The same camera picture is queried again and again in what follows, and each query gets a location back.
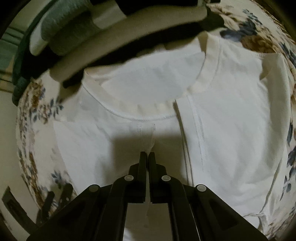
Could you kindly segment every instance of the floral bedsheet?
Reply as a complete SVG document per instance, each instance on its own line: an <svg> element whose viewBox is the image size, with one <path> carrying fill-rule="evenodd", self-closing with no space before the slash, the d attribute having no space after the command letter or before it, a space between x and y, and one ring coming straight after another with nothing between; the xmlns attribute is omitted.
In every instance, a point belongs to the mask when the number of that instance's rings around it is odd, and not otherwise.
<svg viewBox="0 0 296 241"><path fill-rule="evenodd" d="M208 7L224 20L224 27L212 34L252 51L277 52L285 56L291 87L291 122L287 130L289 156L280 205L268 229L262 230L268 238L280 237L296 213L296 45L282 24L254 0L221 0ZM18 106L17 153L23 179L39 207L48 191L55 193L52 211L58 205L62 187L71 183L55 141L53 120L66 120L71 116L77 88L64 89L45 72L27 87Z"/></svg>

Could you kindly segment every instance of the neckline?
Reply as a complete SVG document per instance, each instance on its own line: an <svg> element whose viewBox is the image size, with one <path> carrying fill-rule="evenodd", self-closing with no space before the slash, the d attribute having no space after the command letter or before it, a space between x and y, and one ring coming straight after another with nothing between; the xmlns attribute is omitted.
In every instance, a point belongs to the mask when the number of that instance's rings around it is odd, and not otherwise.
<svg viewBox="0 0 296 241"><path fill-rule="evenodd" d="M202 39L202 41L206 40L205 48L202 48L200 39ZM202 52L205 52L205 60L202 64L201 71L197 76L195 83L187 88L187 91L183 93L183 96L187 94L203 92L209 87L218 69L218 60L220 55L219 38L206 32L199 34L192 42L180 49L184 49L188 45L195 45L196 48L199 48ZM137 121L161 120L176 116L176 111L174 108L175 99L170 99L163 103L155 103L150 105L139 105L123 102L110 95L98 83L98 81L92 77L91 74L89 74L90 69L92 71L101 70L101 73L104 74L104 69L109 71L115 68L116 66L104 66L85 69L82 80L82 86L84 89L91 96L93 96L107 111L124 119Z"/></svg>

